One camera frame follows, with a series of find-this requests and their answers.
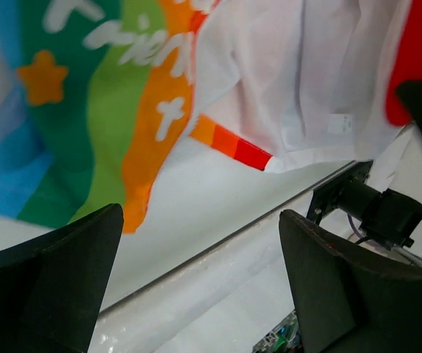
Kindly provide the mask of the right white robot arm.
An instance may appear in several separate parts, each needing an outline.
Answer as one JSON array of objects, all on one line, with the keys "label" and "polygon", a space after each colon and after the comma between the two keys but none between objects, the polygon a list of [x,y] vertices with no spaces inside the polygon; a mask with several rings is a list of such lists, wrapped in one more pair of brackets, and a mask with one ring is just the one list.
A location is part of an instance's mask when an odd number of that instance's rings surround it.
[{"label": "right white robot arm", "polygon": [[[396,95],[422,137],[422,81],[400,84]],[[422,267],[422,256],[408,251],[414,243],[410,235],[422,222],[420,202],[391,189],[380,193],[353,179],[341,190],[337,208],[346,212],[350,221],[353,218],[361,221],[360,227],[365,236],[357,241],[358,244],[373,240]]]}]

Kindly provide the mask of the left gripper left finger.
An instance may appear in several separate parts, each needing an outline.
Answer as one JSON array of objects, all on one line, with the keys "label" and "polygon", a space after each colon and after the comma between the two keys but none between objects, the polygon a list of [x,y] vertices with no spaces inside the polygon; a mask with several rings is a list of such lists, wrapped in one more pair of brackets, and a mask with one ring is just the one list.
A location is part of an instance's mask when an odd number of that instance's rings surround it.
[{"label": "left gripper left finger", "polygon": [[0,353],[88,351],[123,225],[109,204],[0,251]]}]

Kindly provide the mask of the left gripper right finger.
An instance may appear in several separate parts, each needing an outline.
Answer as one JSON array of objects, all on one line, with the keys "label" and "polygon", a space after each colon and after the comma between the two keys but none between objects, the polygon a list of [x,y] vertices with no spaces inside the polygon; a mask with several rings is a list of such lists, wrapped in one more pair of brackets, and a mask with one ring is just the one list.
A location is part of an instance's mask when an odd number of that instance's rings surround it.
[{"label": "left gripper right finger", "polygon": [[293,210],[281,212],[279,234],[306,352],[422,352],[422,268]]}]

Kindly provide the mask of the rainbow red white jacket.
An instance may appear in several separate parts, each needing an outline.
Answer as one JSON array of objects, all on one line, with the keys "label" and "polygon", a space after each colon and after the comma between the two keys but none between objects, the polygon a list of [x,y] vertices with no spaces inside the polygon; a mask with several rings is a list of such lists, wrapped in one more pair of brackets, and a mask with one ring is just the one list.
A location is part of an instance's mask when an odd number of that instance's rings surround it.
[{"label": "rainbow red white jacket", "polygon": [[368,160],[411,118],[422,1],[0,1],[0,216],[144,221],[191,137],[268,173]]}]

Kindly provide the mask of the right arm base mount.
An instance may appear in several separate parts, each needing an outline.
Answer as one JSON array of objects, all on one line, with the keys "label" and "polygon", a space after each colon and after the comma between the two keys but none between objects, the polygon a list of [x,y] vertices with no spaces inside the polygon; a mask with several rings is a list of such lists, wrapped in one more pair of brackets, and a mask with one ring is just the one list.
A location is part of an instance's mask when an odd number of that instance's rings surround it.
[{"label": "right arm base mount", "polygon": [[373,160],[365,162],[352,162],[342,171],[330,176],[313,190],[310,207],[306,218],[315,224],[320,224],[322,219],[337,209],[337,199],[342,190],[353,179],[365,182],[370,175]]}]

